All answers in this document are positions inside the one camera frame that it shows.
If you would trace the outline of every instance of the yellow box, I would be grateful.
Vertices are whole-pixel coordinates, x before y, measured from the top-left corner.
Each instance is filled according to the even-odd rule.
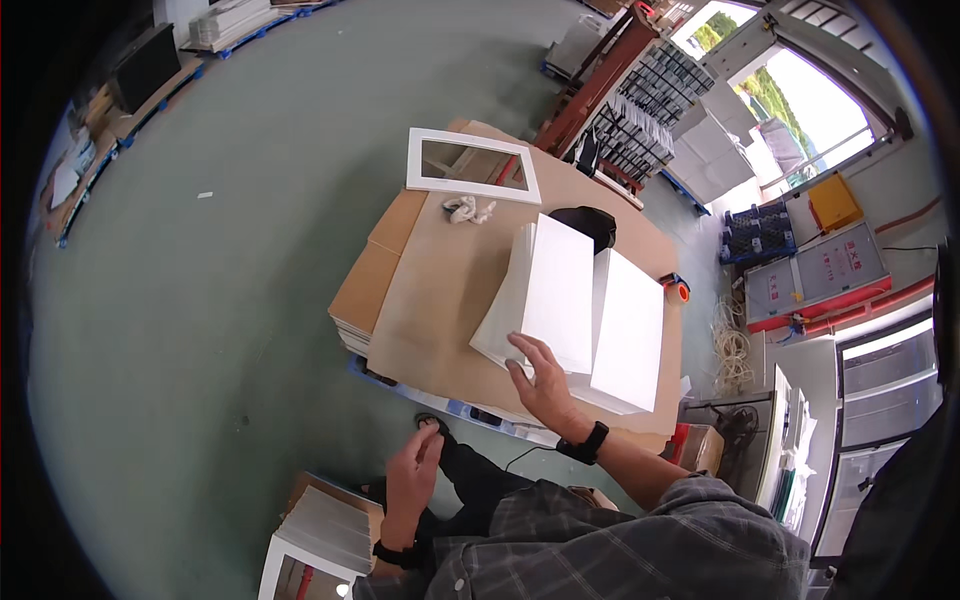
[[[839,173],[834,173],[823,183],[807,192],[810,197],[810,212],[817,226],[829,233],[863,218],[863,209],[856,203],[850,188]]]

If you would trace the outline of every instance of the person's left hand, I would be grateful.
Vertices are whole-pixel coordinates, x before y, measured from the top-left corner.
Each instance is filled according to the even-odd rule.
[[[420,514],[433,497],[444,436],[432,423],[420,429],[387,463],[387,514],[380,542],[397,552],[413,546]]]

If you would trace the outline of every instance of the crumpled white cloth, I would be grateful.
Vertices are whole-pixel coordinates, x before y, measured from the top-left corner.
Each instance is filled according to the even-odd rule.
[[[496,201],[491,201],[486,208],[477,210],[477,200],[472,196],[453,198],[444,203],[444,208],[454,209],[450,213],[450,223],[461,223],[470,220],[477,225],[482,224],[493,215]]]

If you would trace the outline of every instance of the gray checkered shirt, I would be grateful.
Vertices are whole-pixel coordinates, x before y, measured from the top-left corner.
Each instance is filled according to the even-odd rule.
[[[810,547],[719,479],[677,481],[647,516],[540,480],[500,501],[488,538],[434,540],[436,574],[361,577],[359,600],[802,598]]]

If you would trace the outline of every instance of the black wrist strap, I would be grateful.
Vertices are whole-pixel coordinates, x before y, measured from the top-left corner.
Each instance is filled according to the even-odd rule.
[[[402,552],[388,550],[383,547],[379,541],[373,545],[373,555],[386,563],[395,564],[405,571],[423,566],[426,559],[427,546],[419,540],[414,542],[412,548],[404,548]]]
[[[607,439],[610,428],[600,421],[593,425],[593,431],[582,444],[571,444],[563,438],[557,442],[557,451],[585,465],[595,465],[600,445]]]

